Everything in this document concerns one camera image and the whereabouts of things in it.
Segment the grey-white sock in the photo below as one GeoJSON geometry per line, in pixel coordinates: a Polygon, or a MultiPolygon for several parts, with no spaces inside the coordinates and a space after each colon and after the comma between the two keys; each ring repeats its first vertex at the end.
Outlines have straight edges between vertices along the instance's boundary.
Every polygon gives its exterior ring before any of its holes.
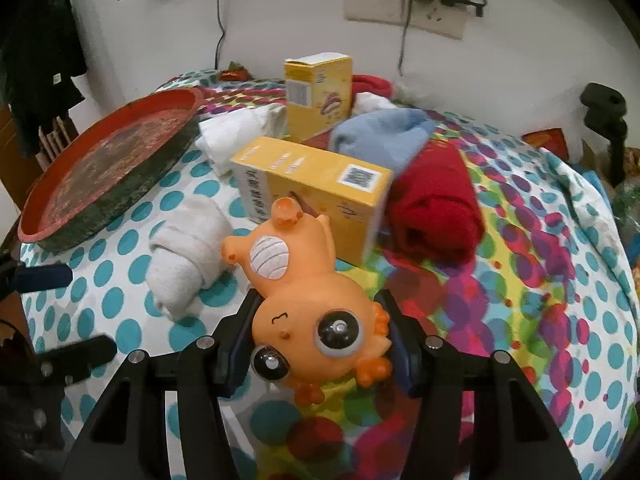
{"type": "Polygon", "coordinates": [[[221,255],[232,225],[216,200],[193,195],[168,214],[150,237],[151,262],[146,284],[160,312],[177,321],[194,298],[212,286],[228,268],[221,255]]]}

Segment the orange rubber toy animal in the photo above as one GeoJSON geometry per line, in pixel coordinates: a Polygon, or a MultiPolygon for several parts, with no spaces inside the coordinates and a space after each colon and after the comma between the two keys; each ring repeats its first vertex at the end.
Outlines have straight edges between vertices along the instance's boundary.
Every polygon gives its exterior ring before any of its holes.
{"type": "Polygon", "coordinates": [[[322,385],[346,376],[363,388],[390,377],[390,316],[336,272],[328,216],[278,198],[269,220],[224,239],[221,258],[262,296],[252,321],[254,372],[293,389],[296,404],[322,403],[322,385]]]}

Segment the yellow cartoon box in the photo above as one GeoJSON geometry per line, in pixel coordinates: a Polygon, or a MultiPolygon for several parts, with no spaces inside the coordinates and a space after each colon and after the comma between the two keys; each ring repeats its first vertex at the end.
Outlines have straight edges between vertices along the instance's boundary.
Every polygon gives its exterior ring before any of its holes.
{"type": "Polygon", "coordinates": [[[352,108],[352,58],[322,52],[284,62],[288,136],[303,143],[326,133],[352,108]]]}

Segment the small red decorative item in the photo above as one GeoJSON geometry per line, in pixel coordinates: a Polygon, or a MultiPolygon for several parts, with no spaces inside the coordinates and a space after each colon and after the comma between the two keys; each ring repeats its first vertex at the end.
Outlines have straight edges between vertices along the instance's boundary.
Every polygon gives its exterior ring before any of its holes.
{"type": "Polygon", "coordinates": [[[235,62],[230,62],[228,67],[220,72],[221,81],[248,81],[252,78],[245,66],[235,62]]]}

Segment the black clamp stand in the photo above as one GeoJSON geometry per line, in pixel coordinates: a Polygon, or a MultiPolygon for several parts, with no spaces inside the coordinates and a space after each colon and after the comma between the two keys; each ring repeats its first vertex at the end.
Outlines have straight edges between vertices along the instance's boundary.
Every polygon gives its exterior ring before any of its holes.
{"type": "Polygon", "coordinates": [[[623,95],[604,84],[590,82],[580,95],[580,102],[587,109],[585,126],[610,142],[610,169],[608,180],[612,186],[625,180],[625,143],[628,126],[625,122],[627,103],[623,95]]]}

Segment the small white rolled sock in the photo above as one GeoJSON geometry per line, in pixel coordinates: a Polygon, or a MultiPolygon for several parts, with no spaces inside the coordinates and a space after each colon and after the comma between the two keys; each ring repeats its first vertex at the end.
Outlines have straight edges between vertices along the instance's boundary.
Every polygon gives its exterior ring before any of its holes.
{"type": "Polygon", "coordinates": [[[358,92],[352,104],[352,117],[376,112],[377,110],[396,110],[397,105],[385,96],[371,92],[358,92]]]}

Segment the round red tray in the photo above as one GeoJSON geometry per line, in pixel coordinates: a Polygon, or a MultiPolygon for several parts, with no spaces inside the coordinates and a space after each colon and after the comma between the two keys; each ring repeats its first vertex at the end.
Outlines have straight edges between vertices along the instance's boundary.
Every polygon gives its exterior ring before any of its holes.
{"type": "Polygon", "coordinates": [[[155,92],[81,133],[29,194],[20,241],[62,252],[100,232],[175,166],[198,134],[203,104],[198,87],[155,92]]]}

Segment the white wall socket plate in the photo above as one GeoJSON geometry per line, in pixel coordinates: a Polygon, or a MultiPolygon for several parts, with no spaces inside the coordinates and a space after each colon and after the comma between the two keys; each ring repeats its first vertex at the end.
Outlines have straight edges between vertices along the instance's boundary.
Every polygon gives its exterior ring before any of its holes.
{"type": "Polygon", "coordinates": [[[461,40],[466,24],[475,14],[464,6],[443,6],[440,0],[343,0],[344,18],[349,21],[405,24],[411,10],[410,26],[431,34],[461,40]]]}

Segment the light blue sock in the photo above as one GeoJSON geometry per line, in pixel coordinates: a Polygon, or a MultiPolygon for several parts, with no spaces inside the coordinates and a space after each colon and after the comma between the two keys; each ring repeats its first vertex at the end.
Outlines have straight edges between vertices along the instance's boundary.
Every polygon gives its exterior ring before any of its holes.
{"type": "Polygon", "coordinates": [[[370,162],[399,177],[436,129],[436,122],[417,108],[386,108],[354,116],[330,135],[328,150],[370,162]]]}

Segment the dark hanging clothes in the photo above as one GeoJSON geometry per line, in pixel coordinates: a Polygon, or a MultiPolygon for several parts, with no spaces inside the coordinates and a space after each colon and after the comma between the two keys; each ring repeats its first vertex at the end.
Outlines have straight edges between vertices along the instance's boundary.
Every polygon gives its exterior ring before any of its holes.
{"type": "Polygon", "coordinates": [[[84,100],[74,79],[87,64],[70,0],[1,0],[1,97],[26,156],[40,134],[84,100]]]}

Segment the yellow box with QR code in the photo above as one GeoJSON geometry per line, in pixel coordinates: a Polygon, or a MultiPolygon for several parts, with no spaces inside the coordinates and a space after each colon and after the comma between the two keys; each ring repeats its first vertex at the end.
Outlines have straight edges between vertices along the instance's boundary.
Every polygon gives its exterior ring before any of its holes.
{"type": "Polygon", "coordinates": [[[390,170],[268,136],[241,148],[231,167],[250,220],[267,221],[276,200],[292,198],[306,214],[330,218],[337,258],[354,266],[367,260],[393,181],[390,170]]]}

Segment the colourful polka dot cloth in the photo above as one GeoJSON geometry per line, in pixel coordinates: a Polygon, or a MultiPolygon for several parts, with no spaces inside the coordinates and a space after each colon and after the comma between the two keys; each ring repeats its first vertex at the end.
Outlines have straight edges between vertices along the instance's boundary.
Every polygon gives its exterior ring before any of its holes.
{"type": "MultiPolygon", "coordinates": [[[[446,268],[375,249],[337,269],[368,292],[390,290],[429,334],[462,352],[506,350],[547,405],[582,478],[600,479],[637,423],[639,303],[615,224],[588,181],[552,155],[473,119],[435,115],[436,136],[460,151],[486,233],[475,257],[446,268]]],[[[23,297],[37,351],[112,336],[120,354],[179,351],[233,314],[247,291],[226,272],[171,321],[145,284],[150,237],[187,198],[216,200],[235,234],[253,229],[235,180],[188,148],[163,179],[98,234],[66,252],[25,244],[28,266],[59,261],[72,284],[23,297]]],[[[244,479],[395,479],[419,405],[384,382],[324,386],[300,408],[293,393],[248,376],[221,407],[244,479]]]]}

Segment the red snack packet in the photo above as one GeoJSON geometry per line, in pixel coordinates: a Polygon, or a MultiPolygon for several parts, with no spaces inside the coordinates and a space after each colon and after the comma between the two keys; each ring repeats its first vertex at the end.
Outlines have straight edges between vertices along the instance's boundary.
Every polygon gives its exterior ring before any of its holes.
{"type": "Polygon", "coordinates": [[[534,148],[545,148],[563,162],[570,160],[570,152],[561,128],[549,128],[522,135],[522,140],[534,148]]]}

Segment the red sock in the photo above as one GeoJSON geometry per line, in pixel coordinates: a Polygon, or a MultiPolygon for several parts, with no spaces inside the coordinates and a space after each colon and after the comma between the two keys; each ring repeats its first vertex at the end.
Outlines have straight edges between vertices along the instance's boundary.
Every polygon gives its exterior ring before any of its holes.
{"type": "Polygon", "coordinates": [[[390,81],[377,76],[353,74],[352,96],[356,96],[358,93],[372,93],[376,96],[382,96],[385,99],[390,99],[393,94],[393,84],[390,81]]]}
{"type": "Polygon", "coordinates": [[[394,181],[386,219],[397,249],[446,266],[471,261],[485,225],[454,144],[432,139],[394,181]]]}

